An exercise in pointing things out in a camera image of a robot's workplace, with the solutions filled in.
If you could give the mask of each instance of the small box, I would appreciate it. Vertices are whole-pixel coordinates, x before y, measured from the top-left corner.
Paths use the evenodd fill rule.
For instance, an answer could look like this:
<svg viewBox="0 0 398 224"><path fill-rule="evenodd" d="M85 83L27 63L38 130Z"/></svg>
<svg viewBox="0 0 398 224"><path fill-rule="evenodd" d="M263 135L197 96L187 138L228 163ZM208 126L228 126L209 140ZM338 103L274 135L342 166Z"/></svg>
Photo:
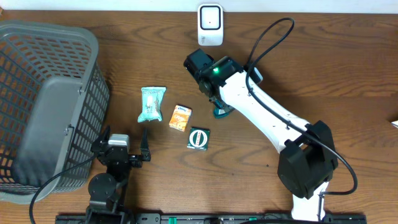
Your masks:
<svg viewBox="0 0 398 224"><path fill-rule="evenodd" d="M210 130L191 128L187 147L206 151L210 138Z"/></svg>
<svg viewBox="0 0 398 224"><path fill-rule="evenodd" d="M179 131L185 131L191 114L192 110L190 108L186 108L180 105L175 106L169 126Z"/></svg>

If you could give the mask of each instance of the white wall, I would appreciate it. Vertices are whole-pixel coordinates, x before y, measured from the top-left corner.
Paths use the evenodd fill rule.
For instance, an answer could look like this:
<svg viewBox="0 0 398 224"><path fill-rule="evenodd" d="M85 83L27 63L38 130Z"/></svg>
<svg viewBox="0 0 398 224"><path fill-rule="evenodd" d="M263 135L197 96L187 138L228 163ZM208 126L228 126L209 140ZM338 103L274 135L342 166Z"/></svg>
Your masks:
<svg viewBox="0 0 398 224"><path fill-rule="evenodd" d="M219 3L226 12L398 13L397 0L1 0L3 9L196 11Z"/></svg>

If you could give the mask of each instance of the cable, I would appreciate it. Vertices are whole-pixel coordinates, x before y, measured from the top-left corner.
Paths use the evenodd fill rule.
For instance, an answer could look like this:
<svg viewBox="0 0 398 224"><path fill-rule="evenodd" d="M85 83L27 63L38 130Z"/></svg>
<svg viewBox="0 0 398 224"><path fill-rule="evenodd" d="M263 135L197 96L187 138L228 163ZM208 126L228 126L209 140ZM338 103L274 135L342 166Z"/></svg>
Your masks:
<svg viewBox="0 0 398 224"><path fill-rule="evenodd" d="M59 173L56 174L55 176L51 177L48 181L46 181L46 183L44 183L44 184L36 191L35 195L34 195L33 198L32 198L32 201L30 201L30 205L29 205L29 218L30 218L30 222L31 222L32 224L36 224L35 218L33 217L33 205L35 204L36 198L39 196L39 193L40 193L49 183L51 183L51 181L57 179L57 178L60 177L62 174L66 173L66 172L69 172L69 171L71 171L71 170L73 170L73 169L76 169L76 168L78 168L78 167L81 167L81 166L83 166L83 165L85 165L85 164L87 164L87 163L93 161L96 157L97 157L97 155L95 154L94 156L91 156L91 157L88 158L87 160L85 160L85 161L83 161L83 162L81 162L81 163L79 163L79 164L77 164L77 165L75 165L75 166L73 166L73 167L71 167L71 168L69 168L69 169L66 169L66 170L64 170L64 171L62 171L62 172L59 172Z"/></svg>
<svg viewBox="0 0 398 224"><path fill-rule="evenodd" d="M274 43L272 46L270 46L266 51L264 51L257 59L255 59L255 61L252 64L250 63L251 57L254 53L254 50L256 49L259 41L262 39L262 37L267 33L267 31L269 31L271 28L273 28L276 24L282 22L282 21L291 21L292 22L292 26L290 27L290 29L276 42ZM256 43L254 44L254 47L250 53L249 56L249 60L248 60L248 65L250 65L250 67L248 68L248 72L246 74L246 87L249 90L249 94L251 96L253 96L253 98L262 106L264 107L268 112L270 112L272 115L274 115L276 118L278 118L279 120L281 120L283 123L285 123L288 127L298 131L300 134L304 135L305 137L309 138L309 140L317 143L318 145L324 147L325 149L329 150L332 154L334 154L337 159L339 159L348 169L348 171L350 172L350 174L353 176L353 188L351 190L347 190L345 192L321 192L319 194L320 200L319 200L319 207L318 207L318 219L320 220L320 212L321 212L321 203L322 203L322 199L324 198L325 195L349 195L355 192L355 190L358 188L358 178L355 174L355 171L353 170L353 168L349 165L349 163L340 155L338 154L336 151L332 150L330 147L328 147L327 145L325 145L324 143L322 143L321 141L319 141L317 138L313 137L312 135L308 134L307 132L305 132L304 130L300 129L299 127L297 127L296 125L292 124L291 121L286 120L285 118L283 118L281 115L279 115L278 113L276 113L273 109L269 108L267 105L265 105L254 93L253 89L250 87L249 85L249 75L250 73L253 71L254 67L256 66L256 64L258 63L258 61L260 61L261 58L263 58L263 56L265 56L268 52L270 52L274 47L276 47L278 44L280 44L289 34L290 32L293 30L294 28L294 19L292 18L282 18L279 19L278 21L274 22L271 26L269 26L261 35L260 37L257 39Z"/></svg>
<svg viewBox="0 0 398 224"><path fill-rule="evenodd" d="M313 224L313 223L323 223L323 222L314 222L314 221L305 221L305 220L283 220L283 219L267 219L267 220L253 220L242 222L241 224Z"/></svg>

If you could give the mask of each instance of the gray plastic basket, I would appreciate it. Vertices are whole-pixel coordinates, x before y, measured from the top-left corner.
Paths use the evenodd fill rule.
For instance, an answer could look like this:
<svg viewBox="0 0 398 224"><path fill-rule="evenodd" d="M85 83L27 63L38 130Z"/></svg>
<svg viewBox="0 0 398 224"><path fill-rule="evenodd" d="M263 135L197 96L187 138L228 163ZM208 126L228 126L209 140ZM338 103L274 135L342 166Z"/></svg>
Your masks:
<svg viewBox="0 0 398 224"><path fill-rule="evenodd" d="M34 22L0 22L0 200L30 203L53 175L92 156L109 90L88 30ZM90 164L49 184L81 187Z"/></svg>

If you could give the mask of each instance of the green connector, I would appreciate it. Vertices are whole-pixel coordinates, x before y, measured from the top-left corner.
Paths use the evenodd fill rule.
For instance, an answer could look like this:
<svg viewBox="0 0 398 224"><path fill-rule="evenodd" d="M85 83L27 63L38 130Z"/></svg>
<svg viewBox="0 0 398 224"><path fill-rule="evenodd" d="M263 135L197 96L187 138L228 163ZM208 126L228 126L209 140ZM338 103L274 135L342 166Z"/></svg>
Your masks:
<svg viewBox="0 0 398 224"><path fill-rule="evenodd" d="M169 218L169 224L177 224L177 218Z"/></svg>

